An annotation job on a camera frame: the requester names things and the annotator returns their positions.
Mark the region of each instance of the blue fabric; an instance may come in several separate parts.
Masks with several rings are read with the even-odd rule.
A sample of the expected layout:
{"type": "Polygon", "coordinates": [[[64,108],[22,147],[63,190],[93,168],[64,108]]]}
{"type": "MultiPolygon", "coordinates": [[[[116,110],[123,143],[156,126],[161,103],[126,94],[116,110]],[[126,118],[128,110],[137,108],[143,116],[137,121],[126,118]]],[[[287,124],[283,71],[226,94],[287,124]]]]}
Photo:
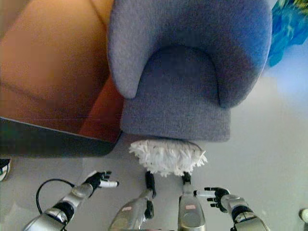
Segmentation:
{"type": "Polygon", "coordinates": [[[221,108],[208,55],[169,47],[148,61],[134,99],[125,101],[122,130],[185,140],[226,141],[230,111],[221,108]]]}
{"type": "Polygon", "coordinates": [[[287,47],[303,44],[308,37],[308,17],[291,1],[284,5],[278,1],[272,14],[273,30],[269,66],[276,65],[282,59],[287,47]]]}
{"type": "Polygon", "coordinates": [[[179,139],[228,139],[229,109],[246,98],[262,72],[271,29],[265,0],[115,0],[108,59],[115,85],[127,99],[122,129],[179,139]],[[179,46],[198,55],[179,55],[173,49],[179,46]],[[169,56],[156,56],[166,48],[169,56]],[[179,55],[176,65],[167,59],[173,52],[179,55]],[[198,67],[200,72],[190,68],[203,62],[206,69],[198,67]],[[185,73],[186,79],[178,79],[185,73]]]}

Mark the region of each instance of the chair seat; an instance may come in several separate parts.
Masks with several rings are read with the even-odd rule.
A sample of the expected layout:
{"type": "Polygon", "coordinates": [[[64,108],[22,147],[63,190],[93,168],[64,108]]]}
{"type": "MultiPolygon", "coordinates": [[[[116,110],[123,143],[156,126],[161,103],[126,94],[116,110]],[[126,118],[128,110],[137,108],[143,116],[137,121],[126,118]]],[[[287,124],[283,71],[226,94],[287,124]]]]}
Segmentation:
{"type": "Polygon", "coordinates": [[[124,103],[121,128],[174,139],[228,140],[230,110],[219,105],[209,56],[183,46],[154,53],[143,70],[136,97],[124,103]]]}

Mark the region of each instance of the gray floor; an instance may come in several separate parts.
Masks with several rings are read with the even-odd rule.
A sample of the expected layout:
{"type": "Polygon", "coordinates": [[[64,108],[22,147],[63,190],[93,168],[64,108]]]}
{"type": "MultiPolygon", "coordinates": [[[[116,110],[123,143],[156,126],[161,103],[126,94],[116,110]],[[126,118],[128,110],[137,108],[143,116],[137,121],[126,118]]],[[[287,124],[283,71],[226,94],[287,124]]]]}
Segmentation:
{"type": "MultiPolygon", "coordinates": [[[[244,197],[273,231],[302,231],[298,212],[308,207],[308,42],[286,52],[279,65],[265,71],[248,98],[232,111],[231,139],[198,142],[208,164],[196,168],[197,189],[220,186],[244,197]]],[[[2,231],[20,230],[38,214],[35,192],[49,178],[81,183],[93,170],[112,170],[116,189],[97,191],[78,211],[68,230],[106,230],[118,209],[144,189],[145,169],[128,153],[138,137],[124,134],[112,153],[93,158],[15,158],[8,181],[0,183],[2,231]]],[[[180,178],[156,177],[155,218],[145,228],[177,228],[180,178]]],[[[60,183],[41,192],[47,208],[69,192],[60,183]]],[[[230,230],[231,219],[202,201],[208,230],[230,230]]]]}

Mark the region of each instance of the black cable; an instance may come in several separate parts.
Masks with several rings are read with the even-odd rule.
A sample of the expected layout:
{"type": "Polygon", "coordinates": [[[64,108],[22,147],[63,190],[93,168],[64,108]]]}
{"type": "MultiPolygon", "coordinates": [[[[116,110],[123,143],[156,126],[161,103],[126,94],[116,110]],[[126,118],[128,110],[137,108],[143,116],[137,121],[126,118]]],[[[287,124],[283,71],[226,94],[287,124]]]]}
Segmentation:
{"type": "Polygon", "coordinates": [[[43,212],[42,212],[42,209],[40,208],[40,205],[39,205],[39,192],[40,192],[40,190],[42,189],[42,187],[43,187],[46,183],[48,183],[48,182],[50,182],[50,181],[61,181],[61,182],[64,182],[64,183],[70,185],[72,188],[74,188],[74,186],[75,186],[75,185],[72,184],[71,182],[68,182],[68,181],[63,180],[63,179],[57,179],[57,178],[50,179],[50,180],[47,180],[47,181],[45,181],[44,183],[42,183],[42,184],[40,185],[40,187],[38,188],[37,194],[36,194],[36,202],[37,202],[37,207],[38,207],[38,211],[39,211],[40,214],[42,214],[43,212]]]}

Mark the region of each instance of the robotic arm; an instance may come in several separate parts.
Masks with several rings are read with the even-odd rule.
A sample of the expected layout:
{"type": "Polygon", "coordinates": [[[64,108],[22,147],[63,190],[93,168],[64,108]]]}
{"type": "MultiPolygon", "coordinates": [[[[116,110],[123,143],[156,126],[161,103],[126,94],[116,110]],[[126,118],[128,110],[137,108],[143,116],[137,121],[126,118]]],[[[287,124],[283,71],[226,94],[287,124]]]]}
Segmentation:
{"type": "Polygon", "coordinates": [[[249,208],[248,203],[239,196],[231,195],[223,188],[205,188],[204,192],[194,191],[195,196],[207,197],[223,213],[229,213],[234,222],[231,231],[269,231],[264,222],[249,208]]]}
{"type": "Polygon", "coordinates": [[[76,210],[81,204],[92,196],[97,188],[114,188],[119,185],[118,181],[109,181],[111,172],[96,172],[89,175],[85,182],[76,186],[52,208],[29,222],[24,231],[62,231],[72,220],[76,210]]]}

